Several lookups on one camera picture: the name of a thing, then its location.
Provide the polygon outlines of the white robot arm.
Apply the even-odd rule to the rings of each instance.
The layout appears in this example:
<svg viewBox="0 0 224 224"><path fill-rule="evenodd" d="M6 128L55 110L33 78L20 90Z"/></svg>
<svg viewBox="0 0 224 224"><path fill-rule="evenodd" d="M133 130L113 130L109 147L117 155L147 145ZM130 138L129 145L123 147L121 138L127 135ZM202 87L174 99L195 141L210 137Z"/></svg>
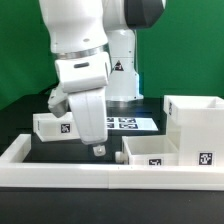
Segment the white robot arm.
<svg viewBox="0 0 224 224"><path fill-rule="evenodd" d="M152 27L166 0L39 0L39 5L59 79L48 108L58 118L71 112L82 143L101 156L108 139L111 59L118 51L110 35Z"/></svg>

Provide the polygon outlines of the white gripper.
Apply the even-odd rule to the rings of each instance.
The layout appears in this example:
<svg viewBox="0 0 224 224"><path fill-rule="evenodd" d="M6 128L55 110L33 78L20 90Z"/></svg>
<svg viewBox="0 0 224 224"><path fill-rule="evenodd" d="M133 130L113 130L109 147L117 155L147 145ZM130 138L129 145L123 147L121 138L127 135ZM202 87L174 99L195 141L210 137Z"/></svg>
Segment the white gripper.
<svg viewBox="0 0 224 224"><path fill-rule="evenodd" d="M106 154L103 143L108 138L105 89L98 88L68 95L76 127L82 142L93 145L96 157Z"/></svg>

